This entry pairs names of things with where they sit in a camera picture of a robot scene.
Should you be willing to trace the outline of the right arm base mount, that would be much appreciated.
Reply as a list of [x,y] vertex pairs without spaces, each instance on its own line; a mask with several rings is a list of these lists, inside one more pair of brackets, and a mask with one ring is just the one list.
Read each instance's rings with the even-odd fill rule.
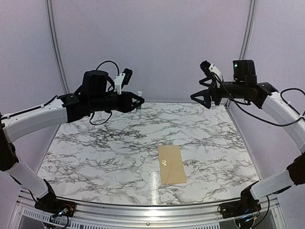
[[260,211],[261,205],[254,202],[252,205],[243,204],[240,200],[222,203],[218,206],[217,211],[224,219],[238,217]]

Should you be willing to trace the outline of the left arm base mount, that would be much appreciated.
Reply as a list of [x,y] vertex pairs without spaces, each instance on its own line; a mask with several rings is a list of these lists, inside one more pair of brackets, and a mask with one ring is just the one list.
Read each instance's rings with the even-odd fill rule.
[[51,185],[44,179],[47,185],[48,193],[42,198],[35,199],[35,208],[49,213],[58,214],[64,209],[68,212],[68,217],[73,217],[76,208],[76,203],[69,200],[58,199]]

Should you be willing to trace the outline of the brown kraft paper envelope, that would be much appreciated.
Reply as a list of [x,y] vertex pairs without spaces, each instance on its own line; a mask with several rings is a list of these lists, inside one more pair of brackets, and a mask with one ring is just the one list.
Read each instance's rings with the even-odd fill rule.
[[162,185],[186,183],[186,175],[179,146],[158,146]]

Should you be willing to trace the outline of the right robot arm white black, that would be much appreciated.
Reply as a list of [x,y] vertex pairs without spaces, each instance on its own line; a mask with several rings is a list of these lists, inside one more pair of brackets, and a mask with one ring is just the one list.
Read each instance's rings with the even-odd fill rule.
[[206,86],[205,90],[196,92],[190,96],[193,101],[211,108],[212,104],[219,105],[223,98],[234,102],[238,108],[241,104],[237,99],[243,99],[253,103],[273,118],[273,122],[264,120],[242,109],[247,115],[279,127],[287,135],[286,139],[299,150],[299,155],[287,165],[283,171],[266,177],[265,179],[250,185],[241,192],[241,200],[236,203],[236,210],[245,214],[254,207],[254,204],[262,197],[270,194],[281,193],[293,186],[305,183],[305,115],[298,113],[283,98],[282,94],[269,83],[248,82],[222,82],[213,74],[204,78],[200,84]]

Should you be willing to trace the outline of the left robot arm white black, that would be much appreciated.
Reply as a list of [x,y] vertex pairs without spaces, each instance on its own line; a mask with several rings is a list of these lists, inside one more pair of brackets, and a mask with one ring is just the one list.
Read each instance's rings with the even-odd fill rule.
[[40,178],[16,154],[14,141],[50,126],[78,121],[95,112],[128,113],[144,103],[132,92],[105,93],[98,96],[65,94],[49,102],[0,118],[0,169],[9,174],[37,198],[49,212],[60,209],[51,185]]

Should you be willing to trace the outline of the white green glue stick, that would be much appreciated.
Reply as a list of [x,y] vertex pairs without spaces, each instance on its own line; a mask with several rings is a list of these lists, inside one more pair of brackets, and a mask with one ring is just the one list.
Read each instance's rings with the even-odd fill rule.
[[140,98],[142,98],[142,91],[138,91],[137,92],[137,96],[138,96],[137,102],[139,103],[139,105],[136,107],[136,113],[141,113],[141,111],[142,111],[142,104],[141,104]]

